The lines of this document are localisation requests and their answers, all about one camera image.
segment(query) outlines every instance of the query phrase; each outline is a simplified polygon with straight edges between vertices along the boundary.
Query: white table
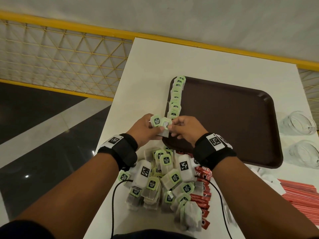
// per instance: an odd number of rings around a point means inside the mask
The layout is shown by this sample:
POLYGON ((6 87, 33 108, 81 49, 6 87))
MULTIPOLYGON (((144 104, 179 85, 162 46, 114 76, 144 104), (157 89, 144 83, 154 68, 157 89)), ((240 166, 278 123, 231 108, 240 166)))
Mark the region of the white table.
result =
MULTIPOLYGON (((177 75, 212 80, 267 92, 274 101, 277 119, 292 111, 310 114, 310 109, 293 64, 263 60, 248 56, 187 47, 152 40, 135 39, 126 63, 121 82, 107 117, 99 145, 114 134, 126 132, 146 113, 164 115, 170 81, 177 75)), ((318 135, 281 136, 283 149, 294 141, 308 139, 319 145, 318 135)), ((151 141, 138 151, 160 145, 151 141)), ((300 168, 283 163, 271 171, 277 178, 309 183, 319 188, 319 170, 300 168)), ((111 196, 105 199, 86 238, 109 238, 111 233, 111 196)), ((229 238, 222 218, 218 194, 211 188, 212 200, 208 230, 195 233, 197 238, 229 238)), ((177 231, 173 216, 160 213, 128 211, 124 203, 128 189, 119 186, 115 195, 115 234, 142 229, 177 231)), ((240 229, 229 226, 233 238, 244 238, 240 229)))

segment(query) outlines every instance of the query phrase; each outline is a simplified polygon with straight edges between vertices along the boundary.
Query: plastic tray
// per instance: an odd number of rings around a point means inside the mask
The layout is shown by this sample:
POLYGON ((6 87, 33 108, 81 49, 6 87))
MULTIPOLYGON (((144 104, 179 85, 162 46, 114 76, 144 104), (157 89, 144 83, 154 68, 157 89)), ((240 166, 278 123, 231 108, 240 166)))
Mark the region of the plastic tray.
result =
MULTIPOLYGON (((225 138, 244 163, 278 168, 283 161, 274 103, 264 91, 186 77, 180 116, 194 116, 225 138)), ((192 153, 192 145, 169 135, 164 144, 192 153)))

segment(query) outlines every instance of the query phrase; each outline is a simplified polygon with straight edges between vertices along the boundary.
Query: sleeve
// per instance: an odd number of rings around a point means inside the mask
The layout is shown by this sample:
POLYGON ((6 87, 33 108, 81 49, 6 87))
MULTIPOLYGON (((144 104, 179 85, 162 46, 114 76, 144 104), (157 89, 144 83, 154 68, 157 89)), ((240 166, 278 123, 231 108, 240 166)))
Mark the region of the sleeve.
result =
POLYGON ((51 232, 33 221, 11 221, 0 227, 1 239, 54 239, 51 232))

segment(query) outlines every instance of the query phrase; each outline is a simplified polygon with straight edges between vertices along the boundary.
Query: forearm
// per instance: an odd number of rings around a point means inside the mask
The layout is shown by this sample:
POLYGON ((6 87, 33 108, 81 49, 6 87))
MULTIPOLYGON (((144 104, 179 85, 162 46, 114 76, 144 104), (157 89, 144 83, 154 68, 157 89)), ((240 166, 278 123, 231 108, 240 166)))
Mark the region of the forearm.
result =
POLYGON ((236 157, 227 157, 213 177, 246 238, 311 238, 317 227, 236 157))
POLYGON ((57 239, 82 238, 118 172, 111 155, 98 153, 16 219, 35 221, 57 239))

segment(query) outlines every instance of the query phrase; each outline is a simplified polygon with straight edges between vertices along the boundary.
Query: glass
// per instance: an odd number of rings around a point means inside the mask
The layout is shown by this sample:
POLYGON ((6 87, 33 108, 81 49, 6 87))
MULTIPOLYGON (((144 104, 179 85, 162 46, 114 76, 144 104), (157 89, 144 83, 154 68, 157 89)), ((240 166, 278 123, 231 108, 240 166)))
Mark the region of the glass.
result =
POLYGON ((311 135, 316 130, 315 121, 301 111, 292 112, 279 124, 279 132, 284 135, 311 135))
POLYGON ((289 146, 284 161, 300 167, 319 169, 319 152, 313 142, 301 140, 289 146))

